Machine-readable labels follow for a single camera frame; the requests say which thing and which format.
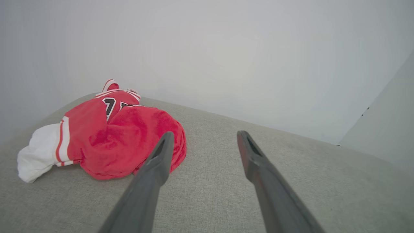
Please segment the black number print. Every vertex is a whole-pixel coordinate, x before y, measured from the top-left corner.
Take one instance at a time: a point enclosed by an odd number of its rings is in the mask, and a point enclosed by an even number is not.
[[[125,105],[128,105],[127,103],[121,102],[119,105],[119,110],[121,110]]]
[[[116,100],[114,98],[104,98],[102,100],[106,104],[106,121],[108,121],[109,116],[112,113],[113,107],[115,106]]]

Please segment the jersey number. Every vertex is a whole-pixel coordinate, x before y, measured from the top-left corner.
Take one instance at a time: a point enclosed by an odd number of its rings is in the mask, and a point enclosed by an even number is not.
[[[111,97],[106,97],[106,98],[103,98],[102,101],[106,104],[106,121],[108,121],[109,120],[109,117],[112,114],[112,110],[115,107],[116,99],[115,98],[111,98]],[[143,106],[143,105],[140,105],[140,104],[138,104],[138,105],[135,105],[135,104],[129,105],[129,104],[125,103],[125,102],[120,102],[120,104],[119,104],[119,111],[123,107],[125,107],[127,105],[128,106]]]
[[[109,116],[112,113],[113,107],[115,106],[116,100],[114,98],[104,98],[102,100],[106,104],[106,121],[108,121]]]

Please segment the sleeve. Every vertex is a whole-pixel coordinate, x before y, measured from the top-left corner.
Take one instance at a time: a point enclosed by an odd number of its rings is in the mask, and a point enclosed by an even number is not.
[[[23,181],[33,183],[58,163],[54,152],[59,143],[59,134],[60,124],[43,126],[33,133],[29,145],[19,151],[17,170]]]
[[[99,132],[105,134],[105,110],[101,100],[92,99],[68,111],[59,124],[37,129],[29,145],[17,155],[19,177],[33,183],[53,165],[79,163],[89,138]]]

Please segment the textured fabric surface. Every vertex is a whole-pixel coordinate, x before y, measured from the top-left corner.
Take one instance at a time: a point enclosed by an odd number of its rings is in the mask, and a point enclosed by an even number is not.
[[[17,152],[35,129],[58,123],[80,98],[0,148],[1,232],[96,232],[132,176],[95,180],[79,165],[33,184]],[[153,232],[265,232],[245,178],[236,132],[247,130],[327,232],[414,232],[413,179],[374,156],[183,106],[142,98],[185,129],[187,158],[161,188]]]

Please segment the white wall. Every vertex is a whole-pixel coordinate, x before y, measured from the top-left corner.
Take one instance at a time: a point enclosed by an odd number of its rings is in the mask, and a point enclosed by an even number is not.
[[[414,52],[341,144],[391,162],[414,177]]]
[[[3,0],[0,142],[115,78],[337,143],[413,50],[413,12],[410,0]]]

